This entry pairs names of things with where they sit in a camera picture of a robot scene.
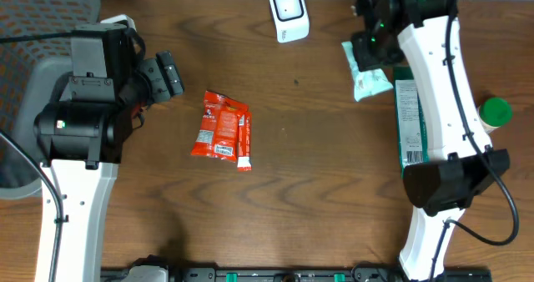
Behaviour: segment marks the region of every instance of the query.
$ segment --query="white bottle with green cap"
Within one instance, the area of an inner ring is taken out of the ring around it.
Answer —
[[[512,111],[506,100],[490,98],[478,108],[478,114],[486,133],[491,133],[511,120]]]

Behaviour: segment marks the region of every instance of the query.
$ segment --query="wooden tabletop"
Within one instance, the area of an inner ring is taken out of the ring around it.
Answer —
[[[267,0],[102,0],[127,13],[148,56],[170,50],[185,93],[151,108],[123,149],[106,221],[103,266],[148,254],[221,267],[394,264],[411,219],[397,151],[393,93],[356,103],[341,42],[362,29],[352,0],[306,0],[310,35],[278,44]],[[504,181],[521,216],[516,241],[483,244],[456,229],[447,266],[486,266],[529,281],[534,261],[534,3],[462,1],[461,41],[477,103],[511,103],[491,134],[508,149]],[[189,156],[206,89],[247,103],[253,170]],[[511,230],[496,185],[462,222],[486,237]],[[39,199],[0,202],[0,280],[32,281]]]

